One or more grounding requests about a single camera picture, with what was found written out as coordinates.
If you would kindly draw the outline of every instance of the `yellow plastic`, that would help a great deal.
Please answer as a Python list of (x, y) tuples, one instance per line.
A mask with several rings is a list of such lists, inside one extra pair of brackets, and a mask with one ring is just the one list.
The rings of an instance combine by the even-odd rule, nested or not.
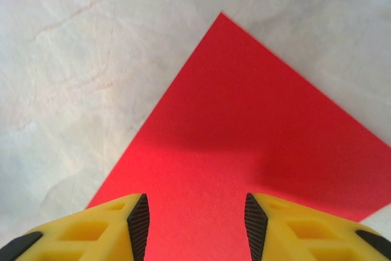
[(374, 230), (302, 205), (253, 194), (268, 217), (262, 261), (388, 261), (356, 233)]
[(17, 260), (133, 261), (126, 219), (140, 197), (125, 196), (30, 230), (43, 236)]

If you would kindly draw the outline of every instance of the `marble surface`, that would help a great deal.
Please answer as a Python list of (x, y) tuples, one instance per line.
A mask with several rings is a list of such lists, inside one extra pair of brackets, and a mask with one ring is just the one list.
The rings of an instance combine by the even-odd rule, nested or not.
[(391, 0), (0, 0), (0, 245), (87, 205), (221, 10), (391, 145)]

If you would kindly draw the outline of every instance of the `red sheet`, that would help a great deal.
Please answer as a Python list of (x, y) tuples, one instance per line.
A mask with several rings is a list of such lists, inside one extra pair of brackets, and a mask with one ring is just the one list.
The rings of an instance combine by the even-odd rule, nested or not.
[(247, 192), (361, 220), (391, 149), (220, 15), (90, 206), (147, 193), (146, 261), (250, 260)]

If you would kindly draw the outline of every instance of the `black rubber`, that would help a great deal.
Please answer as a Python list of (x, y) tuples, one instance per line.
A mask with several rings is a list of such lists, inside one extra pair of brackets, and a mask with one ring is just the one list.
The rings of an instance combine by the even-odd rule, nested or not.
[(143, 261), (149, 230), (149, 206), (146, 194), (141, 195), (128, 219), (129, 236), (134, 261)]
[(27, 235), (14, 238), (0, 249), (1, 261), (14, 261), (26, 252), (36, 241), (43, 236), (41, 232), (31, 232)]
[(381, 235), (367, 232), (366, 230), (357, 230), (356, 234), (364, 241), (370, 244), (375, 250), (382, 254), (385, 258), (391, 260), (391, 242)]
[(249, 239), (251, 260), (260, 261), (265, 246), (268, 217), (252, 194), (247, 194), (244, 223)]

